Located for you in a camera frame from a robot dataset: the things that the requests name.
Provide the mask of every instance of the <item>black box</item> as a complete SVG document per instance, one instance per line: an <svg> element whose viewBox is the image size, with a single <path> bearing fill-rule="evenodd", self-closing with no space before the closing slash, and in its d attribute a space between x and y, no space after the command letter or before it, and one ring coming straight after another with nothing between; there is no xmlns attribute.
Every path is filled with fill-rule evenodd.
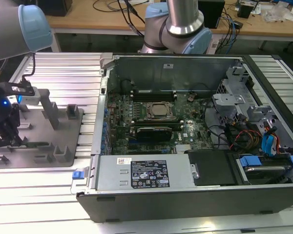
<svg viewBox="0 0 293 234"><path fill-rule="evenodd" d="M241 4L238 11L238 17L248 19L253 9L254 6L252 4L249 4L247 2Z"/></svg>
<svg viewBox="0 0 293 234"><path fill-rule="evenodd" d="M217 28L223 12L225 0L199 0L199 10L204 15L204 25L207 28Z"/></svg>
<svg viewBox="0 0 293 234"><path fill-rule="evenodd" d="M48 16L66 16L73 0L39 0L38 7Z"/></svg>

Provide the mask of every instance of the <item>warning label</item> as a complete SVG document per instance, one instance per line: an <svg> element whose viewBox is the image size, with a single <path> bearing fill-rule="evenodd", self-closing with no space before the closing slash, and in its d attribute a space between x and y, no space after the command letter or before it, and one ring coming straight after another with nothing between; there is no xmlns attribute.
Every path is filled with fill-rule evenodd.
<svg viewBox="0 0 293 234"><path fill-rule="evenodd" d="M166 160L132 161L131 186L134 189L169 187Z"/></svg>

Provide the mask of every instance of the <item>computer tower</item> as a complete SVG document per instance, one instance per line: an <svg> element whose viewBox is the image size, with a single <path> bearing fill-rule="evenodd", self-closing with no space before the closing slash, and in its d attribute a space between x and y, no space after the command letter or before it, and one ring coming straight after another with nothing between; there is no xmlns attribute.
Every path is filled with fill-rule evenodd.
<svg viewBox="0 0 293 234"><path fill-rule="evenodd" d="M48 16L66 16L73 0L40 0L38 7Z"/></svg>
<svg viewBox="0 0 293 234"><path fill-rule="evenodd" d="M224 0L199 0L199 10L202 11L204 15L205 27L218 27L224 5Z"/></svg>

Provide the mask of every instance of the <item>black component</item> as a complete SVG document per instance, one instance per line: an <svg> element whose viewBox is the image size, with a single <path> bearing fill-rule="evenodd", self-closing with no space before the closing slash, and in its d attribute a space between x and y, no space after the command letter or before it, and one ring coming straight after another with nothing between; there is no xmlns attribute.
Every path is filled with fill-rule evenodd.
<svg viewBox="0 0 293 234"><path fill-rule="evenodd" d="M274 133L275 131L277 131L277 127L276 126L273 126L265 134L266 135L270 135L270 134Z"/></svg>
<svg viewBox="0 0 293 234"><path fill-rule="evenodd" d="M196 93L191 93L188 97L188 102L194 102L197 94Z"/></svg>
<svg viewBox="0 0 293 234"><path fill-rule="evenodd" d="M162 151L154 150L154 151L129 151L129 155L160 155Z"/></svg>
<svg viewBox="0 0 293 234"><path fill-rule="evenodd" d="M0 83L0 95L7 97L12 95L34 96L35 91L31 83L26 79L22 79L19 83Z"/></svg>
<svg viewBox="0 0 293 234"><path fill-rule="evenodd" d="M273 214L273 211L260 211L259 213L261 215L270 215L270 214Z"/></svg>
<svg viewBox="0 0 293 234"><path fill-rule="evenodd" d="M241 233L255 233L255 229L240 229Z"/></svg>
<svg viewBox="0 0 293 234"><path fill-rule="evenodd" d="M174 102L177 96L173 92L153 92L153 93L139 93L133 94L133 101L137 102L156 102L156 101L168 101Z"/></svg>
<svg viewBox="0 0 293 234"><path fill-rule="evenodd" d="M244 122L246 120L246 116L244 114L239 114L238 115L238 120Z"/></svg>
<svg viewBox="0 0 293 234"><path fill-rule="evenodd" d="M143 120L135 122L135 127L149 127L149 128L171 128L173 131L181 131L181 126L179 120L167 120L167 121L154 121L154 120Z"/></svg>
<svg viewBox="0 0 293 234"><path fill-rule="evenodd" d="M3 146L21 146L22 139L19 137L19 131L17 127L20 125L20 109L18 104L12 104L7 100L6 104L0 103L1 106L7 106L0 108L4 110L0 112L0 147Z"/></svg>
<svg viewBox="0 0 293 234"><path fill-rule="evenodd" d="M170 141L171 128L138 128L137 140L139 142L163 142Z"/></svg>
<svg viewBox="0 0 293 234"><path fill-rule="evenodd" d="M66 16L73 0L42 0L38 7L48 16Z"/></svg>
<svg viewBox="0 0 293 234"><path fill-rule="evenodd" d="M224 5L224 0L199 0L199 10L204 15L205 27L217 28Z"/></svg>
<svg viewBox="0 0 293 234"><path fill-rule="evenodd" d="M279 148L280 153L289 153L290 155L293 155L293 147L288 147L288 148Z"/></svg>
<svg viewBox="0 0 293 234"><path fill-rule="evenodd" d="M263 103L261 102L261 100L259 99L258 95L256 94L255 90L253 89L254 87L254 82L252 80L251 77L248 78L248 80L245 83L247 89L249 90L249 92L252 94L253 98L255 99L257 105L263 105Z"/></svg>
<svg viewBox="0 0 293 234"><path fill-rule="evenodd" d="M243 27L243 23L239 22L239 21L234 21L233 22L235 29L241 29Z"/></svg>
<svg viewBox="0 0 293 234"><path fill-rule="evenodd" d="M272 57L275 60L282 60L282 58L279 55L272 55Z"/></svg>
<svg viewBox="0 0 293 234"><path fill-rule="evenodd" d="M190 150L188 156L190 164L198 169L199 178L194 179L196 186L243 184L233 155L223 150Z"/></svg>
<svg viewBox="0 0 293 234"><path fill-rule="evenodd" d="M239 11L238 11L238 17L248 19L249 16L250 16L251 11L253 9L254 9L253 5L241 4L240 8L239 8Z"/></svg>
<svg viewBox="0 0 293 234"><path fill-rule="evenodd" d="M281 181L280 178L284 177L286 171L292 167L290 154L278 154L277 157L260 157L263 170L261 167L257 167L256 171L252 170L252 167L245 168L245 174L251 184L272 184L277 180Z"/></svg>

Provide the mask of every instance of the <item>wooden table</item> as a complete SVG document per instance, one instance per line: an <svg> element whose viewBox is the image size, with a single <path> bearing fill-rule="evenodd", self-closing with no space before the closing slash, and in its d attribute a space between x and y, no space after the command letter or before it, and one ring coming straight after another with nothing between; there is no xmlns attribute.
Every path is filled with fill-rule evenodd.
<svg viewBox="0 0 293 234"><path fill-rule="evenodd" d="M47 16L49 24L54 35L52 50L60 51L57 33L78 33L78 34L112 34L112 35L134 35L127 26L121 12L100 12L92 7L95 0L73 0L70 12L65 17ZM109 10L106 7L106 2L112 0L99 0L95 5L102 10ZM233 20L242 22L243 28L238 36L239 39L251 40L277 40L277 41L293 41L293 22L286 20L284 22L266 23L260 15L250 15L248 19L238 18L237 12L230 4L235 0L227 0L225 8ZM118 8L117 3L111 6ZM147 4L135 6L139 15L144 19ZM144 31L144 24L133 14L131 18L135 26ZM213 40L209 47L209 53L214 53L214 48L219 40L227 34L228 25L222 19L219 22L217 29L212 29Z"/></svg>

